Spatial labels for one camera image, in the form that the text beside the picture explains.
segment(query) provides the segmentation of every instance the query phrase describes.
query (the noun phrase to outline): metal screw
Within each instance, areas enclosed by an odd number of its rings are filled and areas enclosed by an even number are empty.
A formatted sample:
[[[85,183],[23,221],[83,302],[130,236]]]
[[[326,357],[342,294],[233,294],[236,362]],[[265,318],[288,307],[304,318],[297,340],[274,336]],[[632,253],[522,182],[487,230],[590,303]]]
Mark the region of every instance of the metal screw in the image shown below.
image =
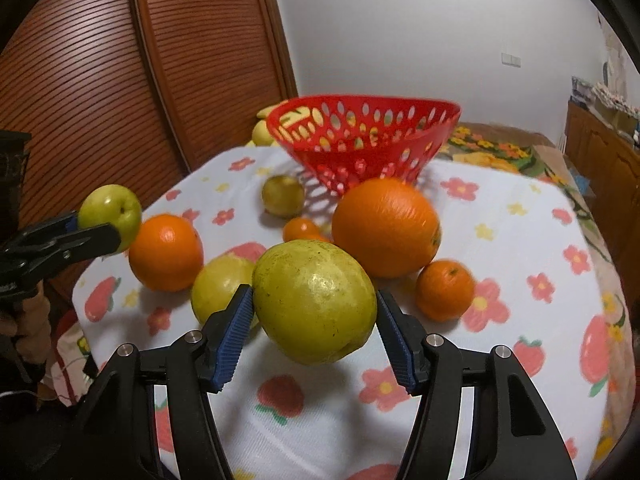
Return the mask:
[[[118,355],[120,357],[126,357],[133,354],[133,345],[130,343],[124,343],[124,345],[118,346]]]
[[[184,335],[184,340],[187,343],[197,343],[202,339],[202,332],[200,330],[190,330]]]
[[[440,334],[429,334],[427,336],[427,343],[431,346],[441,346],[444,343],[444,339]]]
[[[503,359],[506,359],[507,357],[511,356],[511,350],[509,350],[509,348],[505,345],[499,345],[495,347],[495,354],[498,357],[502,357]]]

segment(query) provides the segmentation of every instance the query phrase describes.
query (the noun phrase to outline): perforated basket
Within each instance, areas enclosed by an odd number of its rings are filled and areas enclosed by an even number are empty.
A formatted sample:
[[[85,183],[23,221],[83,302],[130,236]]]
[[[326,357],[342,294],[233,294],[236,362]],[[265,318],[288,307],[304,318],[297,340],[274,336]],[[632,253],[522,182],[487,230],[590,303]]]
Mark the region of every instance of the perforated basket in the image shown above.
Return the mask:
[[[290,156],[342,195],[368,178],[412,183],[460,113],[447,101],[319,95],[281,104],[267,126]]]

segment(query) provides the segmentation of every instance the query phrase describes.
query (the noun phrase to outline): floral tablecloth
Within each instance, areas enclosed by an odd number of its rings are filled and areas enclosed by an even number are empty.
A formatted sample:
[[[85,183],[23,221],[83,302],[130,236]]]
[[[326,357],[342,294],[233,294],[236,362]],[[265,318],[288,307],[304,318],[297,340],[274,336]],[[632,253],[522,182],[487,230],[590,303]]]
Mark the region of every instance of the floral tablecloth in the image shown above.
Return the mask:
[[[455,139],[463,140],[461,134],[466,136],[459,132]],[[527,158],[516,148],[512,155]],[[335,199],[279,148],[222,153],[169,190],[145,218],[170,212],[189,219],[207,260],[229,250],[256,259],[281,241],[284,222],[265,214],[260,202],[265,177],[277,173],[302,179],[308,196],[303,214],[326,227]],[[418,188],[442,220],[438,257],[465,262],[478,279],[474,303],[459,323],[421,321],[460,348],[510,346],[554,416],[578,478],[584,478],[606,406],[608,328],[574,204],[546,182],[442,160],[425,168]],[[378,285],[416,314],[414,279]],[[146,290],[130,272],[126,254],[92,263],[73,301],[98,363],[121,343],[165,346],[198,326],[188,292]],[[258,330],[245,345],[234,380],[210,401],[236,478],[245,480],[391,480],[418,403],[395,382],[376,331],[336,364],[303,367]],[[177,472],[160,386],[156,405],[161,457]],[[464,475],[472,405],[472,391],[465,390],[452,479]]]
[[[636,390],[631,325],[620,277],[609,251],[593,221],[584,199],[562,153],[548,146],[521,147],[508,142],[493,142],[469,128],[459,127],[437,155],[442,160],[454,160],[476,166],[494,168],[530,176],[556,184],[572,205],[578,223],[589,246],[596,277],[602,295],[602,313],[607,324],[609,347],[609,383],[607,410],[602,421],[592,469],[607,457],[628,424]]]

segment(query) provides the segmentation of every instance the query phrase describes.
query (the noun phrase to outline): small orange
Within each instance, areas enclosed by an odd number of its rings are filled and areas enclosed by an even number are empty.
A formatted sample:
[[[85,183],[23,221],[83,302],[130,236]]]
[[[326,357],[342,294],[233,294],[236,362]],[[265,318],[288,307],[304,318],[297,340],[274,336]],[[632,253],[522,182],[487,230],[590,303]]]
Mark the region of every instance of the small orange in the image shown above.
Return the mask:
[[[129,265],[147,288],[177,292],[193,285],[204,265],[202,242],[188,220],[153,216],[129,247]]]
[[[313,220],[302,216],[289,220],[282,229],[284,242],[308,238],[309,235],[320,235],[320,229]]]
[[[332,219],[335,244],[377,278],[398,278],[429,265],[440,247],[431,203],[396,178],[372,178],[349,190]]]
[[[418,276],[415,303],[434,321],[457,319],[471,306],[475,288],[476,282],[463,264],[438,260]]]

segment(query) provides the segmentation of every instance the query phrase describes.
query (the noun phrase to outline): table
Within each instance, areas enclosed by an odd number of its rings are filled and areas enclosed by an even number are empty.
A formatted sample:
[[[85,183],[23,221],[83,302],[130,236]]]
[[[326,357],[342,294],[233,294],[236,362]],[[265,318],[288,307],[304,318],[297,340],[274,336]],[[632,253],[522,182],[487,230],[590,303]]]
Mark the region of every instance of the table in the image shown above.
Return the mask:
[[[281,242],[284,221],[264,213],[260,202],[263,181],[278,173],[305,184],[304,216],[330,221],[336,199],[279,148],[222,153],[169,190],[144,218],[170,212],[193,221],[206,260],[233,247],[256,256]],[[606,327],[588,250],[566,198],[543,182],[440,160],[426,166],[417,186],[441,218],[437,257],[462,261],[478,280],[474,305],[460,322],[420,320],[460,348],[512,348],[584,478],[600,435],[608,355],[591,351],[606,348]],[[388,286],[415,314],[411,277],[377,285]],[[99,364],[121,343],[165,346],[198,327],[188,291],[146,290],[124,254],[94,261],[73,301]],[[111,306],[100,322],[85,315],[94,301]],[[258,331],[245,345],[234,380],[210,402],[229,463],[244,480],[392,479],[418,405],[395,382],[376,331],[357,352],[319,367],[291,362]],[[472,391],[465,390],[451,479],[464,474],[472,405]],[[156,406],[161,457],[177,472],[160,386]]]

